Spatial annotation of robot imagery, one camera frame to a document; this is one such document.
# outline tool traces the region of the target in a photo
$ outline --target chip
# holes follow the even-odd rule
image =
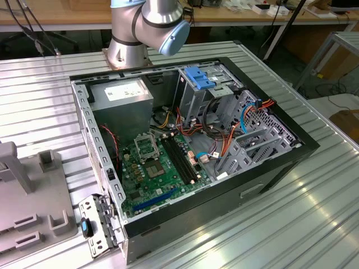
[[[148,161],[144,164],[144,167],[150,178],[155,178],[164,174],[164,169],[158,160]]]
[[[140,194],[140,192],[132,192],[132,193],[130,193],[130,197],[131,197],[131,199],[136,199],[136,198],[141,197],[141,194]]]

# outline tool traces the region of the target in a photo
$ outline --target open computer tower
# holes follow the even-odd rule
[[[103,193],[80,203],[93,257],[127,263],[273,188],[319,145],[228,58],[73,76]]]

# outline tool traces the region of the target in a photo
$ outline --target ribbed aluminum table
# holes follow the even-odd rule
[[[241,45],[187,45],[172,58],[153,50],[149,54],[154,64],[230,57],[321,147],[271,191],[130,267],[358,268],[358,147]],[[61,154],[77,222],[78,202],[99,188],[80,135],[68,76],[107,70],[102,53],[0,62],[0,140],[14,141],[20,158],[44,149]],[[125,264],[119,251],[92,261],[79,229],[77,236],[8,265],[29,267]]]
[[[294,89],[298,90],[300,86],[303,85],[319,60],[321,60],[321,63],[319,64],[321,67],[318,67],[317,70],[320,70],[325,65],[323,62],[326,63],[333,55],[333,50],[335,51],[339,46],[346,48],[359,57],[359,32],[333,32],[329,34],[322,46],[310,60],[307,67],[301,73],[298,82],[294,85]]]

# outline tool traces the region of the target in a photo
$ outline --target black cable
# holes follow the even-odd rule
[[[346,109],[350,110],[349,107],[337,105],[336,103],[334,103],[333,101],[331,101],[331,99],[329,98],[329,96],[327,96],[327,97],[328,97],[328,101],[331,102],[333,105],[335,105],[335,106],[337,106],[337,107],[339,107],[339,108],[346,108]]]
[[[338,25],[339,25],[338,28],[337,28],[337,31],[340,32],[342,30],[341,27],[340,27],[341,26],[340,20],[339,20],[338,16],[335,16],[335,17],[337,18]]]
[[[15,14],[12,12],[12,8],[10,6],[10,3],[8,0],[5,0],[5,4],[7,6],[7,9],[9,10],[12,18],[15,20],[16,24],[20,27],[20,29],[22,30],[22,32],[28,37],[30,38],[32,41],[35,42],[35,46],[36,46],[36,42],[38,44],[40,44],[41,46],[45,47],[46,49],[48,49],[53,55],[56,55],[54,51],[51,50],[51,48],[49,48],[46,44],[44,44],[41,40],[38,40],[38,38],[34,35],[34,32],[31,31],[29,28],[24,27],[20,24],[20,22],[18,21],[18,19],[16,18]]]
[[[339,79],[338,79],[338,82],[335,83],[335,84],[332,84],[332,83],[324,83],[324,84],[319,84],[315,87],[315,91],[316,93],[321,96],[321,97],[327,97],[328,98],[328,101],[331,102],[333,105],[339,107],[339,108],[345,108],[347,110],[350,110],[349,107],[347,106],[340,106],[340,105],[337,105],[336,103],[334,103],[333,101],[331,101],[329,95],[325,96],[325,95],[322,95],[320,92],[319,92],[319,87],[322,87],[322,86],[331,86],[331,89],[329,90],[331,95],[338,95],[338,94],[346,94],[348,93],[347,92],[347,87],[340,82],[341,79],[343,79],[346,75],[348,75],[349,73],[351,73],[352,71],[354,71],[356,68],[359,67],[359,64],[352,68],[349,72],[345,73],[343,76],[341,76]]]
[[[88,36],[89,36],[89,45],[90,45],[90,51],[94,52],[94,50],[92,49],[92,43],[91,43],[91,39],[90,39],[90,30],[88,32]]]
[[[345,13],[345,15],[347,16],[347,24],[349,24],[350,18],[347,13]]]
[[[164,129],[160,129],[158,128],[157,126],[155,125],[150,125],[150,129],[156,129],[157,131],[161,131],[162,133],[176,133],[177,130],[168,130],[168,131],[165,131]]]
[[[92,41],[93,45],[95,46],[94,48],[95,48],[95,51],[96,51],[97,44],[96,44],[96,42],[94,40],[94,37],[92,36],[91,30],[89,30],[89,34],[90,34],[91,41]]]
[[[18,6],[20,7],[20,10],[21,10],[21,12],[22,12],[22,15],[24,16],[24,18],[25,18],[27,24],[28,24],[29,27],[30,27],[30,30],[33,32],[33,31],[34,31],[33,26],[31,25],[31,23],[30,23],[30,21],[29,21],[29,18],[28,18],[27,15],[25,14],[25,10],[23,9],[22,4],[20,3],[19,0],[16,0],[16,2],[17,2],[17,4],[18,4]]]
[[[162,108],[158,108],[158,109],[155,109],[153,112],[152,112],[152,119],[155,123],[158,124],[158,126],[161,126],[163,123],[161,123],[159,120],[156,119],[156,112],[157,111],[163,111]],[[162,131],[166,131],[166,130],[169,130],[169,128],[167,126],[163,127],[162,129],[160,129]]]
[[[2,8],[0,7],[0,11],[3,11],[3,12],[9,12],[9,10],[7,8]],[[21,16],[21,10],[12,10],[12,12],[16,15],[16,16]]]
[[[277,43],[274,45],[272,51],[269,53],[268,58],[266,60],[266,63],[268,64],[271,60],[271,58],[273,57],[274,53],[277,51],[278,47],[280,46],[280,43],[282,42],[283,38],[285,37],[285,35],[287,34],[287,32],[290,30],[290,28],[292,27],[295,19],[297,18],[300,10],[302,9],[302,7],[304,6],[306,0],[300,0],[297,8],[294,10],[291,18],[289,19],[289,21],[287,22],[282,34],[279,36],[279,39],[277,41]]]
[[[208,113],[208,110],[209,108],[212,106],[212,105],[215,105],[215,103],[217,101],[219,101],[220,98],[213,98],[209,103],[208,105],[205,107],[205,109],[203,110],[203,114],[202,114],[202,129],[203,131],[206,132],[207,136],[214,139],[214,140],[217,140],[217,141],[222,141],[223,140],[223,137],[226,138],[226,136],[228,136],[230,134],[230,132],[223,132],[221,131],[220,129],[218,129],[217,127],[213,126],[213,127],[209,127],[207,125],[207,113]],[[236,136],[239,136],[241,135],[242,132],[240,131],[234,131],[233,132],[233,137],[236,137]]]
[[[258,49],[258,51],[257,51],[257,57],[258,57],[258,58],[259,58],[259,53],[260,53],[261,49],[264,47],[264,45],[268,42],[268,40],[271,38],[271,36],[272,36],[273,33],[274,33],[273,25],[274,25],[275,20],[277,19],[277,15],[278,15],[279,8],[280,8],[281,5],[282,5],[282,0],[279,1],[277,12],[275,13],[274,19],[273,19],[273,21],[271,22],[271,25],[270,25],[270,29],[272,30],[272,31],[271,31],[271,34],[270,34],[270,35],[268,36],[268,38],[262,43],[262,46],[260,46],[259,49]]]
[[[30,13],[30,15],[33,17],[34,21],[36,22],[36,24],[39,26],[39,28],[41,29],[41,31],[44,33],[44,36],[47,38],[47,40],[49,40],[53,50],[54,50],[54,55],[59,54],[59,50],[55,47],[55,45],[52,43],[50,37],[46,34],[45,30],[43,29],[42,25],[39,23],[38,19],[35,17],[35,15],[33,14],[33,12],[31,11],[31,9],[26,5],[25,6],[26,10]]]

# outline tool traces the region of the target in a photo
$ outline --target metal bracket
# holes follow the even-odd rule
[[[125,241],[125,234],[119,223],[118,216],[114,216],[112,207],[107,204],[106,196],[91,195],[79,203],[81,217],[86,225],[81,225],[82,231],[90,229],[88,244],[93,258],[118,247]]]
[[[148,158],[153,158],[156,160],[159,157],[159,151],[156,146],[156,141],[153,138],[153,135],[151,133],[150,134],[144,133],[143,135],[139,134],[134,139],[134,141],[135,141],[135,145],[136,145],[137,151],[139,153],[141,162],[146,161]],[[140,142],[143,143],[144,141],[149,141],[151,143],[151,146],[153,149],[152,152],[148,152],[148,153],[143,152],[143,147],[141,147]]]

